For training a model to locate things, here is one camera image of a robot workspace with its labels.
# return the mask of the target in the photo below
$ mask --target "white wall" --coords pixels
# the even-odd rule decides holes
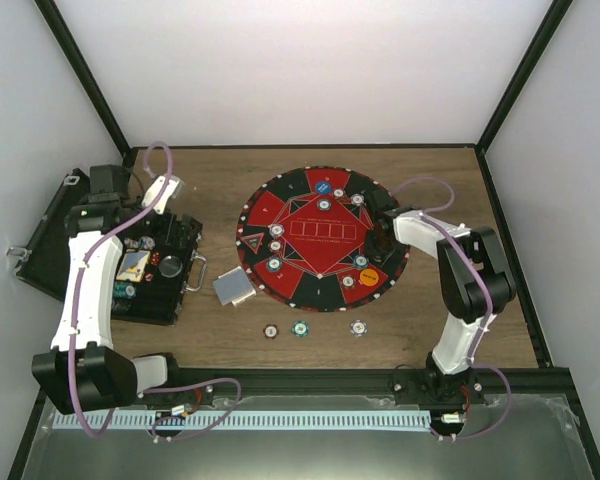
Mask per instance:
[[[476,142],[550,0],[58,0],[132,145]]]
[[[119,162],[33,2],[0,0],[0,479],[38,391],[31,356],[48,350],[60,302],[16,280],[5,257],[26,244],[73,167]]]
[[[489,166],[557,365],[600,450],[600,1],[574,2]]]

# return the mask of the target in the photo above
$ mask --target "metal handle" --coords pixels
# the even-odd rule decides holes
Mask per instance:
[[[199,255],[197,253],[195,253],[193,255],[193,263],[196,262],[196,260],[201,260],[202,261],[202,268],[200,269],[200,274],[198,275],[198,285],[195,287],[192,287],[191,285],[189,285],[187,283],[185,290],[187,292],[197,292],[198,290],[200,290],[202,288],[202,282],[204,281],[204,274],[207,271],[207,259],[205,257],[203,257],[202,255]]]

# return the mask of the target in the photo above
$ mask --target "green poker chip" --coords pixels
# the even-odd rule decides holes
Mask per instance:
[[[296,337],[306,337],[309,335],[309,325],[307,322],[298,320],[293,324],[293,327],[291,327],[291,333],[293,333]]]

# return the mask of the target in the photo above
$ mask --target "blue poker chip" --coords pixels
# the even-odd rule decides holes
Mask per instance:
[[[353,265],[358,270],[364,270],[369,265],[369,259],[364,255],[356,255],[353,259]]]
[[[282,268],[282,260],[278,257],[271,257],[267,260],[267,270],[270,272],[277,272]]]
[[[306,337],[309,335],[309,325],[307,322],[298,320],[293,324],[293,327],[291,327],[291,333],[293,333],[296,337]]]
[[[326,195],[331,191],[331,185],[328,182],[316,183],[316,192]]]

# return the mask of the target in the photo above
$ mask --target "orange poker chip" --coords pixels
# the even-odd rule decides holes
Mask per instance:
[[[378,280],[380,280],[380,277],[375,270],[367,268],[366,270],[360,272],[360,282],[367,287],[373,287],[376,283],[378,283]]]

